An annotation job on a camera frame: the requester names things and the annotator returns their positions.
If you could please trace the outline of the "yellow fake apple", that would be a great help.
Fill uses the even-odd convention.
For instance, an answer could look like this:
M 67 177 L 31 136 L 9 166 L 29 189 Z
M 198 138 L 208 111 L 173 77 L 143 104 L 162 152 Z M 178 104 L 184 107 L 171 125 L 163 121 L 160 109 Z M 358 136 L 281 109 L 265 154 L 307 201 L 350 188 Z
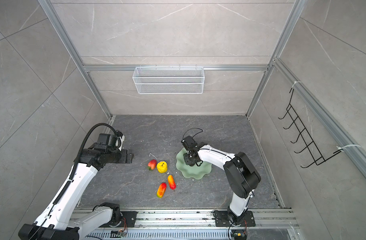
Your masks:
M 168 171 L 168 165 L 165 161 L 161 161 L 157 163 L 157 170 L 159 173 L 163 174 Z

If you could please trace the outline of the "aluminium mounting rail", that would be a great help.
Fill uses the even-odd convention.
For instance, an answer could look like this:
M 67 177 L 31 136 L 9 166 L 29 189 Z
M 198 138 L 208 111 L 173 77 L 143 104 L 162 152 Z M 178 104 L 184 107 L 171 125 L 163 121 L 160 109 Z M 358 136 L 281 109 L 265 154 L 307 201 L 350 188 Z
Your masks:
M 303 240 L 290 209 L 251 209 L 255 227 L 217 227 L 211 209 L 124 209 L 136 211 L 133 228 L 102 225 L 85 240 Z

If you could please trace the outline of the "green wavy fruit bowl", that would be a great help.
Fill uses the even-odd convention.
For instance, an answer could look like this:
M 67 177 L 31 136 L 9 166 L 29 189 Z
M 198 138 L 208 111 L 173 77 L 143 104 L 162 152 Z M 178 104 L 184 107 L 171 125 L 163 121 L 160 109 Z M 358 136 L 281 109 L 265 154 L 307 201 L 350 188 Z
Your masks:
M 186 165 L 184 161 L 184 154 L 186 152 L 187 151 L 185 150 L 185 148 L 182 148 L 176 156 L 176 168 L 182 173 L 185 178 L 194 178 L 196 180 L 200 180 L 212 171 L 212 164 L 208 162 L 203 162 L 200 167 L 198 167 L 196 164 L 194 164 L 194 166 L 192 167 Z

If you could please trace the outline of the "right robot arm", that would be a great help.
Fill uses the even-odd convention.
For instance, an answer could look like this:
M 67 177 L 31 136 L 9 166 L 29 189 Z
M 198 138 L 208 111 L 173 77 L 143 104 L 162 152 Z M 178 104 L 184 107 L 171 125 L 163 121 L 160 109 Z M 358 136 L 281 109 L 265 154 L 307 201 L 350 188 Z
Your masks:
M 243 152 L 226 153 L 195 141 L 182 140 L 182 145 L 187 151 L 184 154 L 186 165 L 198 167 L 207 162 L 224 170 L 233 191 L 227 210 L 228 219 L 235 226 L 241 225 L 248 213 L 250 198 L 254 196 L 254 191 L 262 180 L 248 156 Z

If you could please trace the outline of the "red yellow fake mango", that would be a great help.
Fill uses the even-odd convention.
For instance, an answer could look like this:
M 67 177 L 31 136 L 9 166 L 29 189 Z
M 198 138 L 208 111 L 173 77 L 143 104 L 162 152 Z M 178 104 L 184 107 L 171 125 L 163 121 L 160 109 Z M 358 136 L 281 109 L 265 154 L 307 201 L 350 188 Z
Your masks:
M 159 185 L 157 193 L 156 193 L 157 197 L 162 198 L 165 194 L 166 189 L 167 189 L 167 184 L 166 183 L 161 183 Z

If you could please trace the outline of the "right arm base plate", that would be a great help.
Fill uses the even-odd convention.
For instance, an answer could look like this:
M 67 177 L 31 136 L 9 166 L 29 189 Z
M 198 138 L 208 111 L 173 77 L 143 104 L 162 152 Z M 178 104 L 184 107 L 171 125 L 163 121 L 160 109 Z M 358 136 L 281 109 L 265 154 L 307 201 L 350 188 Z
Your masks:
M 242 227 L 255 227 L 256 222 L 251 211 L 244 211 L 241 216 L 234 215 L 231 211 L 213 211 L 213 217 L 217 227 L 230 227 L 242 226 Z

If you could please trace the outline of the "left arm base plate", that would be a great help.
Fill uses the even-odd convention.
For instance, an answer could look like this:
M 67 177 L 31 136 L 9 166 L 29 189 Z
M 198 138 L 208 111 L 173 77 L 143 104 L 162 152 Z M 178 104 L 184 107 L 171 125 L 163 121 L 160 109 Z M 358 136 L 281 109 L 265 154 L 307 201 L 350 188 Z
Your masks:
M 135 226 L 138 212 L 125 211 L 121 213 L 122 213 L 121 220 L 115 224 L 109 224 L 109 226 L 112 228 L 121 228 L 121 229 L 124 229 L 124 227 L 133 228 Z

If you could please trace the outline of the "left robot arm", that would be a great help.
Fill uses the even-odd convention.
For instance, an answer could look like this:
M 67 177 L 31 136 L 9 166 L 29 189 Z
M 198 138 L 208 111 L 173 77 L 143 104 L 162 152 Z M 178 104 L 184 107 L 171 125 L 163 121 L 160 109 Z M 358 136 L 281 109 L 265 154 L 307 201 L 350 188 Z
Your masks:
M 132 162 L 132 153 L 122 148 L 125 137 L 100 134 L 96 143 L 84 148 L 70 175 L 48 207 L 32 224 L 24 224 L 18 237 L 22 240 L 79 240 L 102 225 L 117 227 L 124 222 L 118 204 L 102 203 L 76 221 L 71 215 L 90 181 L 106 164 Z

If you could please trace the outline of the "red fake pear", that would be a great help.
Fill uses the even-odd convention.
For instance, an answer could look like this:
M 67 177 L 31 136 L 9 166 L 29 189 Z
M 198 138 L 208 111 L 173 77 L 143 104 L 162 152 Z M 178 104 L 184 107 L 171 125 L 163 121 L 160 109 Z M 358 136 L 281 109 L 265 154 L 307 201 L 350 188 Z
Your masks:
M 148 163 L 148 169 L 150 171 L 154 170 L 157 167 L 157 161 L 156 160 L 151 160 Z

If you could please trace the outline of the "red orange fake mango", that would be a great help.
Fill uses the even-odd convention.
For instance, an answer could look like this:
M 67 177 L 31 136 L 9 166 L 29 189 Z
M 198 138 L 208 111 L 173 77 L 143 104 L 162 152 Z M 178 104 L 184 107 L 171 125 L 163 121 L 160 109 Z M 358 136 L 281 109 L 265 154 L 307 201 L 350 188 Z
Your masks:
M 175 180 L 174 180 L 174 177 L 172 175 L 169 175 L 168 176 L 168 184 L 169 184 L 169 187 L 171 190 L 175 190 L 176 189 L 176 183 L 175 183 Z

